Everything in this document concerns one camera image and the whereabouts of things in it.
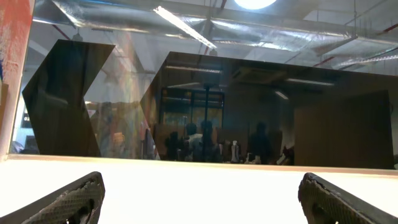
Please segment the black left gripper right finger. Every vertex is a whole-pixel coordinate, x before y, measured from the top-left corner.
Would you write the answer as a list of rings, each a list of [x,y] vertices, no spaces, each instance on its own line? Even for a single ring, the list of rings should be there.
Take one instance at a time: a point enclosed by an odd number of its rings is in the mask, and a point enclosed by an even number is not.
[[[308,224],[397,224],[397,217],[307,172],[298,200]]]

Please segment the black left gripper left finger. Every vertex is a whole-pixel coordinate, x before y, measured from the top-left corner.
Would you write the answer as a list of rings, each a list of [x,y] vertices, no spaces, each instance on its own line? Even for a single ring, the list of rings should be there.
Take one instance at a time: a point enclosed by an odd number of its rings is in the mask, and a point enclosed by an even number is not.
[[[97,224],[104,196],[101,173],[91,172],[1,217],[1,224]]]

